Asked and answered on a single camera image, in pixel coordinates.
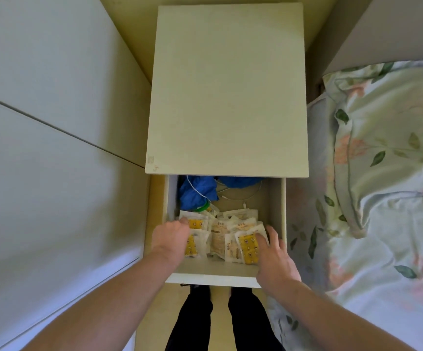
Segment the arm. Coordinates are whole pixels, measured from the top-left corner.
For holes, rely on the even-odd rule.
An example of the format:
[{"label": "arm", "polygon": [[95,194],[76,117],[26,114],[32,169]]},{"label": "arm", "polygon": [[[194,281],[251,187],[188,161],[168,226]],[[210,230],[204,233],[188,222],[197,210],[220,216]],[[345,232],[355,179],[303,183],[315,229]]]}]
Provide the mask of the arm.
[{"label": "arm", "polygon": [[24,351],[121,351],[166,279],[184,258],[186,218],[153,231],[151,253],[47,325]]},{"label": "arm", "polygon": [[277,232],[271,226],[267,231],[269,247],[263,237],[256,235],[260,247],[257,281],[268,295],[308,328],[322,348],[326,351],[414,351],[365,319],[316,295],[301,282],[296,265]]}]

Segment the hand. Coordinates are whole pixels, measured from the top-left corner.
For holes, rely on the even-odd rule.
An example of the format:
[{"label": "hand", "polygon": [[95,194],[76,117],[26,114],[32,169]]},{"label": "hand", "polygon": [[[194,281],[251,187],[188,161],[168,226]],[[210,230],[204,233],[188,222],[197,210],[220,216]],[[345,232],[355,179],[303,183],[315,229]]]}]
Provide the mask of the hand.
[{"label": "hand", "polygon": [[279,300],[279,292],[283,292],[291,281],[301,282],[301,276],[294,261],[286,251],[286,244],[279,239],[277,232],[267,225],[270,235],[270,246],[261,234],[256,234],[259,244],[259,273],[257,282],[271,297]]},{"label": "hand", "polygon": [[175,268],[184,259],[187,238],[190,234],[189,220],[185,217],[159,225],[153,230],[151,253],[165,257]]}]

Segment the drawer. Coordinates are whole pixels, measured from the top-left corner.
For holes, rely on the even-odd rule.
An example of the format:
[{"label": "drawer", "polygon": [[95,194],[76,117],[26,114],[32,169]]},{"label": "drawer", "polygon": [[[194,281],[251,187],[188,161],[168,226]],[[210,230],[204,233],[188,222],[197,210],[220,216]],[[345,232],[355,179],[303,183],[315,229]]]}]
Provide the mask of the drawer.
[{"label": "drawer", "polygon": [[308,177],[302,4],[160,6],[145,171]]},{"label": "drawer", "polygon": [[[179,214],[178,178],[177,175],[165,178],[163,221],[174,220]],[[259,191],[245,202],[247,208],[258,209],[259,220],[271,224],[286,243],[285,182],[284,178],[265,178]],[[232,189],[226,196],[242,199],[251,196],[257,189],[258,186]],[[222,212],[242,208],[242,202],[223,198],[213,204]],[[260,288],[255,279],[257,272],[258,267],[255,265],[227,263],[219,257],[185,258],[167,282]]]}]

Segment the floral bedding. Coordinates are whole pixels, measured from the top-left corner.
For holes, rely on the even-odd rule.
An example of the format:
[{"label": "floral bedding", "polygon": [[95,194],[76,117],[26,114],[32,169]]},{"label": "floral bedding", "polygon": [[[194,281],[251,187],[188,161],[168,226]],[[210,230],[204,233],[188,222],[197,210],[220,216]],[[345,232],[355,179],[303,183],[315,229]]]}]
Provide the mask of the floral bedding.
[{"label": "floral bedding", "polygon": [[[287,180],[288,252],[315,291],[423,350],[423,62],[324,84],[308,106],[309,178]],[[273,300],[269,315],[287,350],[319,349]]]}]

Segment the person's left hand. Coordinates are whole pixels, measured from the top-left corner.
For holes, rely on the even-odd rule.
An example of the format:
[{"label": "person's left hand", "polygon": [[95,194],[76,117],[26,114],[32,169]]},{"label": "person's left hand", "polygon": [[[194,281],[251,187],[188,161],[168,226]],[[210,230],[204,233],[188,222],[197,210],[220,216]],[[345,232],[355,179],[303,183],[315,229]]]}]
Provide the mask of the person's left hand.
[{"label": "person's left hand", "polygon": [[189,220],[185,217],[159,225],[153,230],[151,253],[164,256],[177,267],[184,259],[187,238],[190,234]]}]

